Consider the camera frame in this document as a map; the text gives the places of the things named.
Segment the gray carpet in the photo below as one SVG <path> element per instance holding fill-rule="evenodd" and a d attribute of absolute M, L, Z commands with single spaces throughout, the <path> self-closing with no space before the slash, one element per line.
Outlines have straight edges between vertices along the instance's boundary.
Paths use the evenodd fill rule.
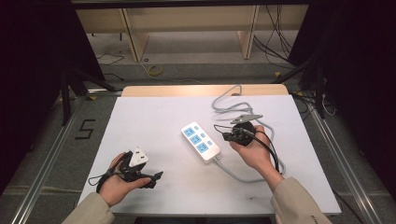
<path fill-rule="evenodd" d="M 119 88 L 129 85 L 197 84 L 188 80 L 180 82 L 153 80 L 145 74 L 144 69 L 139 64 L 103 65 L 102 69 L 104 73 L 113 73 L 124 78 L 121 81 L 117 77 L 106 76 L 108 83 Z M 163 66 L 163 73 L 159 77 L 177 80 L 194 79 L 213 84 L 269 83 L 275 79 L 274 72 L 277 71 L 282 71 L 282 74 L 285 74 L 287 69 L 280 69 L 271 64 L 167 64 Z M 289 90 L 295 91 L 298 89 L 297 83 L 298 78 L 294 78 L 289 80 L 286 85 Z M 96 85 L 91 83 L 87 83 L 87 86 L 97 88 Z M 102 95 L 94 101 L 88 99 L 84 101 L 64 147 L 28 219 L 28 223 L 61 223 L 73 210 L 91 169 L 116 99 L 116 96 Z M 296 104 L 301 110 L 304 110 L 304 105 L 300 101 L 296 101 Z M 302 118 L 305 118 L 307 113 L 302 114 Z M 93 128 L 92 136 L 90 139 L 77 140 L 76 137 L 86 136 L 86 133 L 78 131 L 84 119 L 95 119 L 95 121 L 87 122 L 85 125 L 86 128 Z M 359 149 L 342 117 L 340 115 L 326 116 L 326 120 L 340 146 L 342 146 L 348 161 L 354 168 L 358 179 L 371 197 L 383 223 L 396 223 L 395 202 L 381 184 L 367 160 L 359 154 Z M 35 141 L 34 149 L 26 155 L 8 189 L 0 197 L 0 223 L 10 223 L 16 208 L 21 203 L 23 194 L 27 191 L 27 186 L 33 183 L 35 174 L 55 141 L 61 123 L 62 103 L 57 102 L 49 112 L 47 122 Z M 306 117 L 304 125 L 330 185 L 362 217 L 360 209 L 337 168 L 312 115 Z M 330 220 L 333 223 L 358 223 L 346 206 L 342 205 L 342 211 L 343 213 L 340 216 L 330 217 Z M 116 215 L 114 223 L 133 223 L 133 220 L 133 217 L 127 215 Z"/>

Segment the person's right hand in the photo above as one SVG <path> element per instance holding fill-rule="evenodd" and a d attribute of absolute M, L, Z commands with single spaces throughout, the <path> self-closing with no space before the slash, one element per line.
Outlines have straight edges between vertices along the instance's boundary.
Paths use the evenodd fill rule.
<path fill-rule="evenodd" d="M 254 126 L 254 128 L 256 129 L 255 136 L 258 139 L 262 140 L 265 145 L 269 146 L 269 139 L 264 134 L 264 127 L 262 127 L 262 125 L 258 125 Z M 230 146 L 239 153 L 239 155 L 248 166 L 252 167 L 255 170 L 259 170 L 260 167 L 264 165 L 272 166 L 270 153 L 262 144 L 260 144 L 256 140 L 253 140 L 249 145 L 245 147 L 235 142 L 230 142 Z"/>

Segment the floor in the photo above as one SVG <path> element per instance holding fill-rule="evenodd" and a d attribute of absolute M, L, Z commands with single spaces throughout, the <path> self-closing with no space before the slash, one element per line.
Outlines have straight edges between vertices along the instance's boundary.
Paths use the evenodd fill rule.
<path fill-rule="evenodd" d="M 266 43 L 270 33 L 258 32 L 256 35 Z M 297 32 L 285 32 L 291 45 L 296 35 Z M 284 74 L 289 70 L 284 67 L 290 67 L 289 64 L 277 57 L 268 56 L 267 58 L 257 46 L 253 46 L 250 59 L 244 60 L 235 32 L 151 34 L 142 63 L 134 62 L 125 36 L 122 40 L 120 40 L 119 34 L 87 35 L 87 37 L 99 58 L 98 62 L 101 64 L 102 70 L 108 74 L 106 80 L 121 87 L 131 84 L 197 84 L 197 81 L 249 83 L 256 80 L 255 76 L 259 76 L 260 81 L 273 80 L 275 72 Z M 269 46 L 283 55 L 283 50 L 276 39 L 273 39 Z M 163 73 L 158 76 L 162 79 L 155 80 L 148 77 L 142 69 L 142 66 L 148 68 L 152 65 L 163 68 Z M 233 74 L 238 72 L 245 73 L 246 76 L 233 77 Z M 212 73 L 219 74 L 219 76 L 213 78 Z M 285 83 L 290 91 L 298 90 L 298 78 L 293 78 Z M 87 83 L 87 86 L 91 90 L 101 89 L 91 83 Z M 0 223 L 13 222 L 25 195 L 37 182 L 37 173 L 40 172 L 43 164 L 46 164 L 48 155 L 53 155 L 54 158 L 47 167 L 49 170 L 46 177 L 42 180 L 43 188 L 39 189 L 36 198 L 33 198 L 34 203 L 29 206 L 26 222 L 60 223 L 76 206 L 105 132 L 112 107 L 118 97 L 117 94 L 108 92 L 92 93 L 92 95 L 95 97 L 74 100 L 75 119 L 67 127 L 60 125 L 62 123 L 62 102 L 57 101 L 54 104 L 49 112 L 48 121 L 42 127 L 35 141 L 34 150 L 26 155 L 8 188 L 0 197 Z M 316 119 L 315 110 L 310 106 L 305 108 L 305 104 L 298 99 L 295 102 L 302 111 L 305 128 L 331 187 L 346 202 L 343 203 L 341 199 L 337 198 L 342 208 L 342 214 L 330 217 L 331 222 L 359 223 L 356 216 L 347 208 L 348 204 L 353 211 L 356 211 L 357 216 L 363 219 L 363 223 L 396 223 L 395 202 L 367 160 L 359 153 L 359 148 L 342 116 L 339 114 L 331 116 L 332 111 L 329 111 L 324 123 L 328 130 L 324 130 L 327 128 L 320 128 L 323 126 L 323 121 Z M 77 140 L 76 137 L 84 134 L 79 132 L 80 124 L 84 119 L 95 120 L 87 123 L 87 128 L 93 128 L 94 132 L 90 139 Z M 330 132 L 334 139 L 326 139 L 323 132 Z M 65 133 L 65 138 L 60 139 L 59 133 Z M 351 167 L 353 175 L 358 181 L 358 187 L 362 188 L 363 196 L 367 197 L 363 200 L 368 199 L 369 205 L 373 207 L 373 209 L 369 209 L 369 212 L 357 203 L 361 194 L 356 194 L 354 190 L 351 190 L 351 184 L 356 186 L 354 185 L 356 183 L 353 180 L 348 180 L 348 173 L 345 173 L 337 163 L 338 161 L 334 159 L 334 155 L 339 152 L 337 152 L 337 148 L 332 148 L 332 144 L 329 144 L 331 141 L 335 141 L 341 148 L 343 157 L 346 158 L 348 166 Z M 59 148 L 59 152 L 51 154 L 55 147 Z M 116 215 L 114 223 L 133 223 L 132 220 L 133 218 L 130 216 Z"/>

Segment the gray cable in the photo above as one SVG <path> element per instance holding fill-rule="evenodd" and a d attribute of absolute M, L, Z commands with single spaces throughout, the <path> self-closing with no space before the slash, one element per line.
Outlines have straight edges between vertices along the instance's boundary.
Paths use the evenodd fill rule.
<path fill-rule="evenodd" d="M 247 112 L 250 113 L 251 115 L 253 115 L 253 107 L 251 107 L 251 105 L 248 102 L 243 102 L 243 103 L 238 103 L 235 105 L 231 105 L 229 107 L 226 108 L 220 108 L 216 106 L 216 103 L 218 102 L 219 99 L 221 99 L 223 96 L 225 96 L 228 92 L 232 91 L 233 89 L 239 87 L 239 95 L 242 95 L 242 86 L 241 85 L 235 85 L 233 87 L 231 87 L 229 90 L 227 90 L 226 92 L 224 92 L 221 96 L 219 96 L 218 98 L 216 98 L 213 102 L 212 102 L 212 108 L 215 110 L 216 113 L 219 114 L 225 114 L 225 113 L 229 113 L 229 112 Z M 246 107 L 243 108 L 237 108 L 241 105 L 245 105 Z M 270 140 L 271 142 L 274 142 L 274 136 L 275 136 L 275 130 L 273 127 L 271 127 L 270 125 L 260 121 L 259 119 L 256 119 L 256 121 L 258 123 L 260 123 L 262 126 L 264 126 L 265 128 L 269 129 L 271 131 L 271 135 L 270 135 Z M 272 147 L 272 145 L 269 146 L 269 148 L 271 148 L 271 150 L 275 153 L 274 148 Z M 232 176 L 233 178 L 235 178 L 236 180 L 243 182 L 243 183 L 257 183 L 257 182 L 263 182 L 265 181 L 264 179 L 257 179 L 257 180 L 244 180 L 241 179 L 240 177 L 234 175 L 230 170 L 228 170 L 220 161 L 219 159 L 215 158 L 215 162 L 216 164 L 224 171 L 226 172 L 228 175 Z M 281 174 L 284 175 L 286 173 L 286 165 L 285 163 L 278 158 L 278 162 L 279 165 L 281 167 Z"/>

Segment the hand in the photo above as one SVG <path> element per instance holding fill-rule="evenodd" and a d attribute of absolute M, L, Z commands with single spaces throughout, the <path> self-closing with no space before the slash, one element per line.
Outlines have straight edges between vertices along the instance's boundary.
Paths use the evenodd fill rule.
<path fill-rule="evenodd" d="M 110 164 L 112 167 L 124 153 L 118 155 Z M 120 203 L 131 190 L 145 186 L 151 179 L 149 177 L 137 179 L 134 182 L 125 182 L 118 175 L 111 176 L 101 187 L 99 194 L 109 207 Z"/>
<path fill-rule="evenodd" d="M 264 128 L 261 125 L 254 126 L 256 129 L 255 136 L 269 146 L 269 139 L 264 134 Z M 270 153 L 262 144 L 253 140 L 247 146 L 241 146 L 235 142 L 230 142 L 230 146 L 239 153 L 244 162 L 255 170 L 259 170 L 261 166 L 271 165 Z"/>
<path fill-rule="evenodd" d="M 255 136 L 269 146 L 269 139 L 264 134 L 264 127 L 261 125 L 254 126 L 256 129 Z M 274 168 L 271 163 L 270 153 L 256 140 L 253 140 L 247 146 L 241 146 L 235 142 L 230 142 L 230 146 L 239 153 L 244 162 L 257 170 L 260 175 L 267 181 L 271 191 L 284 179 L 283 176 Z"/>

